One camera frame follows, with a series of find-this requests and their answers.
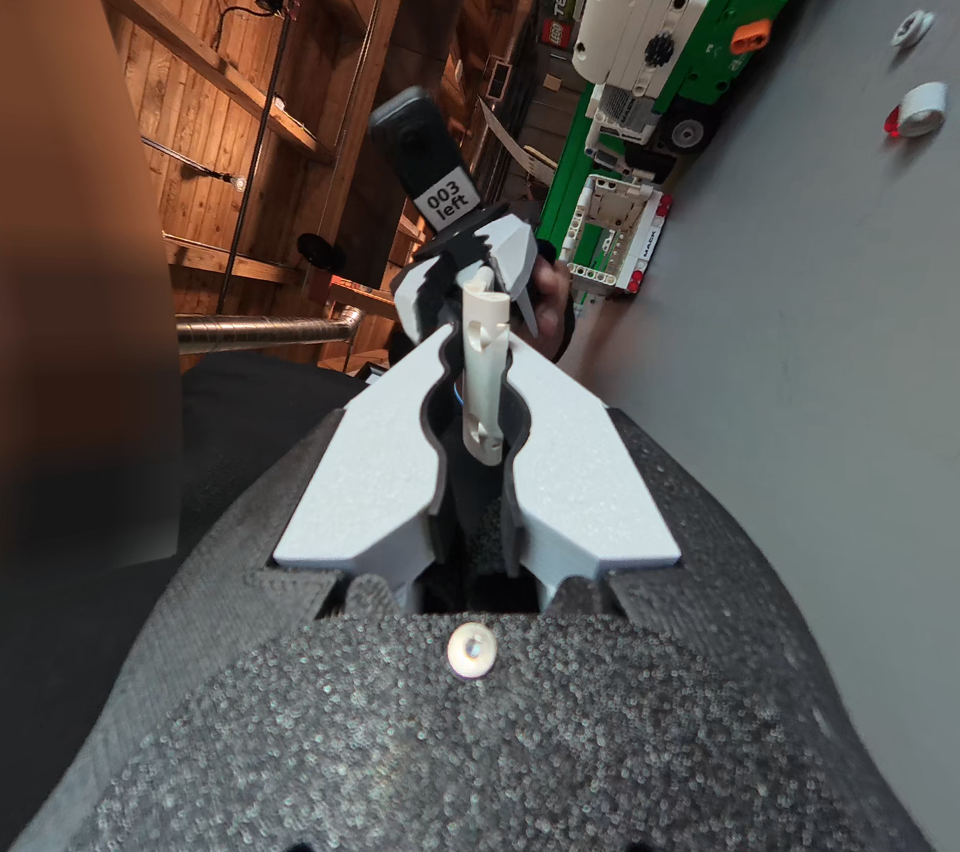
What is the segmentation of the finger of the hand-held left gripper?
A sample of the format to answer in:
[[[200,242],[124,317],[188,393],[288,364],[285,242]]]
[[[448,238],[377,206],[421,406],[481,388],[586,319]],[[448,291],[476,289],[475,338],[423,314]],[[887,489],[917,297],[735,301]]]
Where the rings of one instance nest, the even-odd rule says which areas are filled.
[[[452,323],[451,289],[451,259],[414,261],[391,281],[399,323],[414,346],[419,346],[439,328]]]
[[[531,227],[508,212],[486,224],[486,247],[486,260],[503,293],[517,305],[531,335],[538,337],[538,321],[528,290],[538,257]]]

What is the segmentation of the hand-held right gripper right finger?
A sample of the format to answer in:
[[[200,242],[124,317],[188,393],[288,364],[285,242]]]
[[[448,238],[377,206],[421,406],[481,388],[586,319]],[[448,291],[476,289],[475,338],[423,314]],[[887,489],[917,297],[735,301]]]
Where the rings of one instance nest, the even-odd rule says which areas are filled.
[[[502,552],[540,610],[570,578],[675,565],[681,549],[594,393],[516,335],[502,378]]]

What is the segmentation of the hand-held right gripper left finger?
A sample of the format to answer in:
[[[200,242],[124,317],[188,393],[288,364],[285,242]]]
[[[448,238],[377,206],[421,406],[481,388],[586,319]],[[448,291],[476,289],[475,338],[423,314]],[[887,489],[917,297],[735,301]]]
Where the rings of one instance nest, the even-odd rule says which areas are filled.
[[[286,569],[383,579],[404,613],[423,609],[419,577],[450,559],[457,520],[440,440],[454,412],[441,326],[344,408],[273,553]]]

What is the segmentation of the white lego cab assembly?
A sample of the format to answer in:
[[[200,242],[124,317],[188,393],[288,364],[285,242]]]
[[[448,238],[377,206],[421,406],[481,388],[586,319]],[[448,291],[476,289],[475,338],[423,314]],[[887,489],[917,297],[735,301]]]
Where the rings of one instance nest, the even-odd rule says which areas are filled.
[[[651,182],[589,175],[558,251],[578,303],[636,294],[673,198]]]

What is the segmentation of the white green lego truck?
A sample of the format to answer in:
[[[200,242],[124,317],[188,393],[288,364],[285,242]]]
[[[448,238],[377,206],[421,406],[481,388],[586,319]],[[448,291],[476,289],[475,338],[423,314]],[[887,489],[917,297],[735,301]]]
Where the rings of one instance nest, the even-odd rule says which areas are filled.
[[[629,182],[665,182],[710,143],[788,1],[582,0],[572,62],[593,87],[584,154]]]

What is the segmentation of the grey round lego piece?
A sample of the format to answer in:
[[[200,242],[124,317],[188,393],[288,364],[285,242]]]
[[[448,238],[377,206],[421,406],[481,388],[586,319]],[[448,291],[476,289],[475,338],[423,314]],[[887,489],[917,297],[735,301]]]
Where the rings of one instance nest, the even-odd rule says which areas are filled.
[[[935,21],[935,13],[917,9],[904,18],[891,38],[891,47],[897,54],[913,49],[929,33]]]

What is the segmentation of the person's left hand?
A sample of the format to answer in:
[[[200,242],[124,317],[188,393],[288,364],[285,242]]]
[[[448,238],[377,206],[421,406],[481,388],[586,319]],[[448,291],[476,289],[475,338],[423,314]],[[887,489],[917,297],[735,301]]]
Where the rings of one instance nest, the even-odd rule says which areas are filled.
[[[522,338],[556,365],[567,351],[575,329],[570,269],[565,262],[538,254],[531,280],[537,334],[523,326]]]

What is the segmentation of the black round lamp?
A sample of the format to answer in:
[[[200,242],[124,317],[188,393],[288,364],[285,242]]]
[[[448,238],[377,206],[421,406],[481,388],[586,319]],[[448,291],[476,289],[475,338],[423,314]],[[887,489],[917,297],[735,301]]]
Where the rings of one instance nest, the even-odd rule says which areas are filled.
[[[300,234],[295,245],[298,254],[316,270],[338,274],[346,265],[347,255],[344,250],[318,234]]]

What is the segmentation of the ceiling spot lamp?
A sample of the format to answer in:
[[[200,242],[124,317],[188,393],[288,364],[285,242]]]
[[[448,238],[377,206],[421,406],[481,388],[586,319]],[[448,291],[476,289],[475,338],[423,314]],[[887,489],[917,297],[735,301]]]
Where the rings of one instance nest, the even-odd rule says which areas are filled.
[[[221,181],[232,188],[240,194],[243,194],[246,190],[247,179],[241,175],[233,175],[228,172],[222,172],[215,168],[210,167],[201,162],[197,162],[183,153],[170,148],[169,146],[162,144],[153,138],[150,138],[145,135],[141,135],[141,142],[144,146],[149,149],[156,151],[169,159],[172,159],[174,162],[179,163],[182,169],[181,177],[183,178],[198,178],[205,177],[213,179],[216,181]]]

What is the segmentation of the metal duct pipe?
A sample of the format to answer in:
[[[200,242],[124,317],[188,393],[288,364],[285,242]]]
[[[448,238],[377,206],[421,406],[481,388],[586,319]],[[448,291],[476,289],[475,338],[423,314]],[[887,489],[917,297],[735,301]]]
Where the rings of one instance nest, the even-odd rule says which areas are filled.
[[[178,314],[175,326],[186,356],[351,342],[363,318],[361,309],[345,306],[333,318]]]

